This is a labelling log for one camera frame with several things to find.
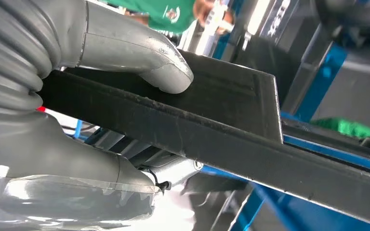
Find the green shirt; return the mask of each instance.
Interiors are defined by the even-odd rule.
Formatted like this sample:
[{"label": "green shirt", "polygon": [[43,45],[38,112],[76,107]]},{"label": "green shirt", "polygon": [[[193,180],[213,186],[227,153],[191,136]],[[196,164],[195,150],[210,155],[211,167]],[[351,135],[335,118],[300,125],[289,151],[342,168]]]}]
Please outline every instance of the green shirt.
[{"label": "green shirt", "polygon": [[156,30],[182,33],[195,21],[195,0],[106,0],[128,10],[147,13],[148,25]]}]

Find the blue metal frame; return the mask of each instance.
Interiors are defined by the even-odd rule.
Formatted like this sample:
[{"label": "blue metal frame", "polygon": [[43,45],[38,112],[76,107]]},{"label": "blue metal frame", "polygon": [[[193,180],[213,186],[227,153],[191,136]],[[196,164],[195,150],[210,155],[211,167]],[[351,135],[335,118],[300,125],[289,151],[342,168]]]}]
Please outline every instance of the blue metal frame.
[{"label": "blue metal frame", "polygon": [[295,114],[297,118],[303,122],[309,122],[311,120],[346,57],[347,53],[341,47],[336,45],[331,47]]}]

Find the black cable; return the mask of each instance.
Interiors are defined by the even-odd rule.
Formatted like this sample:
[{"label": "black cable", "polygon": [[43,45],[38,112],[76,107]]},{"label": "black cable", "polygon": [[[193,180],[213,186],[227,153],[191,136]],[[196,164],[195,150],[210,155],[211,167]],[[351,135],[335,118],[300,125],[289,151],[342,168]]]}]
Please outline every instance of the black cable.
[{"label": "black cable", "polygon": [[[94,128],[94,127],[96,127],[96,125],[92,124],[92,125],[90,125],[88,127],[82,128],[81,131],[88,131],[88,130]],[[66,130],[71,130],[71,131],[75,131],[76,130],[76,128],[72,128],[72,127],[69,127],[69,126],[63,126],[63,125],[62,125],[62,128],[63,129],[66,129]]]}]

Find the gray metal part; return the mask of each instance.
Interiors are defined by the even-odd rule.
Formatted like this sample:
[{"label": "gray metal part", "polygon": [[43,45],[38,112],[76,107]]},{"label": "gray metal part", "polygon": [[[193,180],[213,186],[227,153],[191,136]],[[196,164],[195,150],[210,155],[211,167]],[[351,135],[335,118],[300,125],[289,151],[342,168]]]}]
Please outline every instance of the gray metal part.
[{"label": "gray metal part", "polygon": [[[86,9],[83,0],[0,0],[0,165],[13,178],[49,174],[152,185],[124,157],[68,138],[53,117],[35,111],[41,78],[79,61]],[[97,64],[107,62],[99,51],[92,54]]]},{"label": "gray metal part", "polygon": [[161,33],[90,2],[79,66],[135,72],[153,86],[173,94],[186,90],[194,78],[185,59]]},{"label": "gray metal part", "polygon": [[195,161],[181,156],[170,156],[166,158],[156,158],[143,164],[157,176],[159,183],[169,181],[172,186],[184,182],[186,179],[200,171],[195,167]]}]

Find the person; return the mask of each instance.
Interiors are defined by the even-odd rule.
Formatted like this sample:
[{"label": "person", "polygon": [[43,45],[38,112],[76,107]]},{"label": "person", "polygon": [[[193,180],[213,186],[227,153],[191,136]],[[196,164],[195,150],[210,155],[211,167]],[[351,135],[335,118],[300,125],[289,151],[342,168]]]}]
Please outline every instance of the person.
[{"label": "person", "polygon": [[[214,0],[106,0],[107,3],[145,14],[129,15],[132,19],[155,30],[182,33],[195,20],[205,26],[209,11]],[[233,24],[235,17],[226,11],[223,20]],[[218,28],[217,34],[225,33]]]}]

